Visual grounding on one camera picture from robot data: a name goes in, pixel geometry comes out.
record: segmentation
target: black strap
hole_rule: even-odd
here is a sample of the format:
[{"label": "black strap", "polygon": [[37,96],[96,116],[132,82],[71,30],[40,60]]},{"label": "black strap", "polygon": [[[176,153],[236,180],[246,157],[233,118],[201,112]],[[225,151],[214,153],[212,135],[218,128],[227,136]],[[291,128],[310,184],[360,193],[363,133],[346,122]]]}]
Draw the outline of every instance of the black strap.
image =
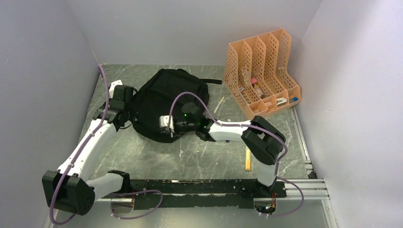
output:
[{"label": "black strap", "polygon": [[211,83],[211,84],[218,84],[221,85],[222,81],[218,79],[201,79],[205,83]]}]

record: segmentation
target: white wall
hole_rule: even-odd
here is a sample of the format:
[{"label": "white wall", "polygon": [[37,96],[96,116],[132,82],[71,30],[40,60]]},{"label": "white wall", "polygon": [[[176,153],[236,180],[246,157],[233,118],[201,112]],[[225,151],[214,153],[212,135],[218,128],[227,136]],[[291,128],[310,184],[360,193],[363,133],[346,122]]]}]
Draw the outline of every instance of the white wall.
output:
[{"label": "white wall", "polygon": [[1,1],[0,21],[0,227],[37,228],[42,175],[75,148],[98,70],[64,1]]},{"label": "white wall", "polygon": [[224,65],[230,42],[278,28],[296,47],[321,1],[67,0],[101,63],[191,65]]},{"label": "white wall", "polygon": [[402,12],[324,0],[297,54],[298,115],[341,228],[403,227]]}]

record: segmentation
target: gray marble tabletop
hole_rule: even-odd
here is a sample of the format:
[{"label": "gray marble tabletop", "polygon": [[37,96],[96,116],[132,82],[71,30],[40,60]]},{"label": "gray marble tabletop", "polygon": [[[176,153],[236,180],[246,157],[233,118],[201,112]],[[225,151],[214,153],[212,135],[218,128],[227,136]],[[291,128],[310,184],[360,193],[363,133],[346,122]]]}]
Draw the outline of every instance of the gray marble tabletop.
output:
[{"label": "gray marble tabletop", "polygon": [[[124,85],[139,89],[161,68],[182,68],[199,78],[222,79],[224,66],[180,65],[104,65],[108,82],[122,80]],[[208,107],[214,110],[222,97],[216,118],[223,121],[247,120],[225,85],[209,84]],[[88,130],[92,115],[105,101],[103,81],[98,80],[82,136]],[[280,164],[279,175],[290,179],[307,178],[302,149],[297,139],[292,112],[280,111],[266,118],[286,137],[288,154]],[[255,178],[255,158],[251,171],[245,171],[245,144],[242,142],[204,142],[194,133],[170,144],[154,142],[139,135],[132,127],[120,130],[99,152],[90,179],[120,170],[132,179],[231,179]]]}]

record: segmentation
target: desk organizer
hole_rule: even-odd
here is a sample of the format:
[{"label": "desk organizer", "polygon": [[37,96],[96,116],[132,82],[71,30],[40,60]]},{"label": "desk organizer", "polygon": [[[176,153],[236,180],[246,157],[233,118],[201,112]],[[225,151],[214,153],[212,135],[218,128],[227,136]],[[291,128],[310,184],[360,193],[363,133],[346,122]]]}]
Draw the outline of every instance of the desk organizer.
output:
[{"label": "desk organizer", "polygon": [[[290,47],[291,36],[283,29],[230,43],[224,83],[247,118],[267,116],[301,101],[301,89],[287,73]],[[263,98],[251,78],[258,80]],[[278,98],[287,102],[277,105]]]}]

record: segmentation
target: black backpack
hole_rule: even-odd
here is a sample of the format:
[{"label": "black backpack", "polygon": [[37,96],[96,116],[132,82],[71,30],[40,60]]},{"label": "black backpack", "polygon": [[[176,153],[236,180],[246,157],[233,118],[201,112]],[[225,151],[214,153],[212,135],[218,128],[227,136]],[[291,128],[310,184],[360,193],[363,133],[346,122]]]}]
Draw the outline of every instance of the black backpack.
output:
[{"label": "black backpack", "polygon": [[[172,143],[180,136],[171,137],[161,131],[160,116],[169,115],[173,100],[182,92],[192,92],[207,104],[209,90],[207,83],[221,84],[221,80],[199,79],[183,69],[161,69],[140,90],[134,94],[129,105],[130,121],[141,135],[160,143]],[[181,111],[185,103],[194,102],[204,110],[202,104],[192,95],[181,96],[173,108],[173,117],[183,120]]]}]

